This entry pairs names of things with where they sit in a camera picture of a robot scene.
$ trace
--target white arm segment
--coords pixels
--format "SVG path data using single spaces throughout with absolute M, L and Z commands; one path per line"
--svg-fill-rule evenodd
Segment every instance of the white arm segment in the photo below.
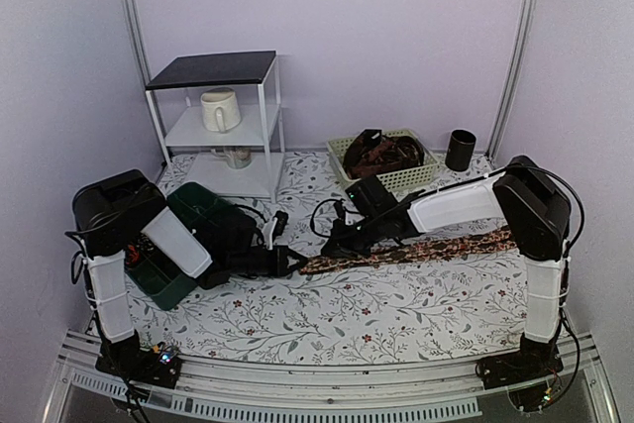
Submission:
M 210 264 L 207 251 L 185 226 L 165 207 L 143 233 L 190 277 L 198 277 Z M 106 338 L 120 342 L 134 336 L 124 276 L 125 253 L 87 259 L 101 329 Z
M 559 326 L 559 300 L 566 259 L 536 262 L 524 257 L 524 262 L 528 281 L 524 335 L 546 344 L 555 337 Z
M 94 300 L 89 300 L 97 309 L 101 330 L 113 344 L 135 335 L 124 278 L 125 257 L 119 252 L 86 259 L 94 294 Z
M 407 210 L 409 218 L 420 233 L 481 218 L 503 218 L 493 193 L 498 179 L 487 178 L 415 200 Z
M 498 176 L 438 192 L 412 202 L 407 210 L 420 233 L 482 218 L 503 218 L 493 193 Z M 547 343 L 559 326 L 559 298 L 565 260 L 536 262 L 524 257 L 528 280 L 527 319 L 524 334 L 528 339 Z

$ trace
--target black cup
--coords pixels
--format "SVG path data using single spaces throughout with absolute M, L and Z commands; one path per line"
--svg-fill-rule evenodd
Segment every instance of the black cup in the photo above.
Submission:
M 464 172 L 469 168 L 475 147 L 476 136 L 469 131 L 457 129 L 449 140 L 445 165 L 456 172 Z

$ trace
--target floral pattern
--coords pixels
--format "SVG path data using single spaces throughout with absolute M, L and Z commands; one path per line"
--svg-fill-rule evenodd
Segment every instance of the floral pattern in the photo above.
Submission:
M 175 157 L 175 178 L 167 173 L 161 190 L 170 193 L 180 185 L 193 159 Z M 442 169 L 428 188 L 489 170 L 485 158 L 475 157 L 466 172 Z M 235 201 L 267 216 L 283 209 L 290 219 L 278 241 L 318 255 L 324 240 L 310 232 L 310 214 L 325 198 L 345 198 L 328 156 L 287 154 L 277 197 L 276 204 Z M 334 211 L 322 207 L 317 226 L 327 232 L 333 218 Z M 486 233 L 503 225 L 481 220 L 430 237 Z M 526 272 L 516 250 L 286 278 L 232 277 L 214 289 L 195 289 L 168 312 L 131 281 L 128 290 L 145 343 L 166 341 L 189 355 L 233 361 L 325 366 L 487 354 L 517 348 L 526 317 Z

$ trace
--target white wall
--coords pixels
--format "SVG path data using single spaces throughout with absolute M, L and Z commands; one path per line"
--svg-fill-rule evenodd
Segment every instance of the white wall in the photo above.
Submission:
M 573 317 L 590 329 L 634 421 L 634 2 L 539 0 L 499 163 L 528 154 L 587 209 Z
M 408 127 L 444 149 L 463 127 L 485 149 L 521 0 L 138 1 L 153 74 L 180 55 L 277 50 L 292 147 Z M 167 124 L 173 98 L 159 96 Z
M 119 0 L 0 0 L 0 421 L 37 420 L 68 327 L 70 201 L 159 154 Z

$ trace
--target patterned fabric strip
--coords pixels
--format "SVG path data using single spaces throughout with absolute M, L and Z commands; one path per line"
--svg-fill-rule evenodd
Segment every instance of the patterned fabric strip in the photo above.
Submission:
M 368 258 L 315 257 L 300 271 L 319 274 L 341 271 L 349 267 L 383 264 L 408 264 L 430 261 L 447 262 L 465 255 L 488 255 L 517 248 L 508 227 L 498 228 L 483 235 L 467 235 L 448 240 L 421 240 L 398 248 L 378 249 Z

